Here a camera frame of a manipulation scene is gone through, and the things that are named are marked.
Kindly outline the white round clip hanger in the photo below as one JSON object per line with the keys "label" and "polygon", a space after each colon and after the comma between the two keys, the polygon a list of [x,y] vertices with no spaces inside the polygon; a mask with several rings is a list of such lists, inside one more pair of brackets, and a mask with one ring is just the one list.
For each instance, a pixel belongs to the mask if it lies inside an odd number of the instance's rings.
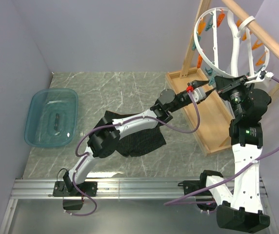
{"label": "white round clip hanger", "polygon": [[[231,61],[230,61],[230,73],[220,69],[219,67],[219,52],[218,52],[218,27],[217,27],[217,18],[220,14],[221,10],[224,11],[225,17],[227,19],[228,27],[232,33],[232,54],[231,54]],[[210,15],[213,15],[213,27],[211,28],[212,36],[213,36],[213,60],[210,60],[204,50],[201,48],[200,45],[200,37],[203,31],[205,31],[206,23],[209,20]],[[236,25],[234,21],[234,14],[233,12],[226,8],[226,7],[215,7],[206,10],[204,13],[200,15],[200,17],[196,20],[194,26],[194,34],[196,34],[196,38],[194,39],[193,48],[197,50],[199,54],[198,64],[197,67],[200,68],[201,63],[204,61],[210,68],[212,68],[216,74],[221,75],[226,78],[235,78],[239,76],[238,70],[238,61],[239,61],[239,52],[240,52],[240,42],[243,35],[246,35],[246,45],[247,45],[247,56],[248,56],[248,65],[249,65],[249,75],[247,77],[253,77],[257,74],[260,70],[265,70],[268,64],[256,66],[255,63],[261,57],[264,52],[269,53],[268,62],[270,59],[270,51],[269,49],[263,44],[256,50],[252,50],[252,43],[251,43],[251,31],[248,29],[248,24],[254,21],[255,18],[253,16],[247,17],[244,21],[242,21],[239,25]]]}

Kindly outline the black striped underwear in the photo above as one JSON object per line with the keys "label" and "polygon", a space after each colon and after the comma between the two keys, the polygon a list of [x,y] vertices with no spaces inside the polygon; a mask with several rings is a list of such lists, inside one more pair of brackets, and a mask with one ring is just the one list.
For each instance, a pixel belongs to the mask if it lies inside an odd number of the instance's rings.
{"label": "black striped underwear", "polygon": [[124,157],[139,157],[166,144],[160,131],[160,123],[149,119],[136,119],[122,126],[100,130],[100,158],[117,151]]}

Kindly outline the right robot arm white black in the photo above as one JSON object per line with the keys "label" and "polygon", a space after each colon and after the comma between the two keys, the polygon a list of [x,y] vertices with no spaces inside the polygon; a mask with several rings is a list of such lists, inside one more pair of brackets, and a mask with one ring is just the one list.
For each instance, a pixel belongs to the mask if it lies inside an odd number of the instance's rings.
{"label": "right robot arm white black", "polygon": [[216,76],[215,84],[217,94],[230,103],[235,116],[229,127],[236,174],[234,190],[227,188],[221,173],[205,170],[190,191],[193,195],[212,195],[220,228],[255,234],[270,225],[259,194],[258,158],[263,147],[260,120],[272,99],[264,90],[248,84],[247,76]]}

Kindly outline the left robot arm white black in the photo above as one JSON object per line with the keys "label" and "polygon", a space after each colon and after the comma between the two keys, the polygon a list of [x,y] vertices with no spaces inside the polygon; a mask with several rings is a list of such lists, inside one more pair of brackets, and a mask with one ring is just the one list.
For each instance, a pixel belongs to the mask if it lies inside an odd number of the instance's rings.
{"label": "left robot arm white black", "polygon": [[100,159],[119,152],[122,156],[142,156],[165,145],[160,131],[161,126],[168,126],[172,113],[189,104],[197,107],[213,92],[204,91],[208,81],[195,80],[188,83],[187,89],[175,93],[172,89],[164,89],[155,104],[139,114],[118,115],[106,114],[83,140],[87,140],[84,153],[78,149],[79,157],[76,165],[65,173],[62,180],[57,180],[53,196],[95,196],[97,184],[87,182],[87,175]]}

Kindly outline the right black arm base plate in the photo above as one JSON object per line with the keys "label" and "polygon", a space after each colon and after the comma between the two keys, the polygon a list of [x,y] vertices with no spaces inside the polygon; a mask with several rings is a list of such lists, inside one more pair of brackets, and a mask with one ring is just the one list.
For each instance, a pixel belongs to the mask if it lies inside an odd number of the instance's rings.
{"label": "right black arm base plate", "polygon": [[203,188],[203,183],[200,180],[184,180],[178,183],[178,187],[183,188],[184,195]]}

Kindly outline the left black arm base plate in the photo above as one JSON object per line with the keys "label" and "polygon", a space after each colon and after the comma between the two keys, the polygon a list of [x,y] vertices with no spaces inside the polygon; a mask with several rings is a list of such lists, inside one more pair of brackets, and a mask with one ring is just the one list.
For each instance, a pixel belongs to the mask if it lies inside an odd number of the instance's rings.
{"label": "left black arm base plate", "polygon": [[[84,182],[82,184],[77,185],[77,187],[90,197],[95,197],[98,188],[98,183],[96,181]],[[53,197],[70,196],[81,196],[81,193],[75,188],[73,188],[73,190],[69,192],[64,181],[56,181],[53,189]]]}

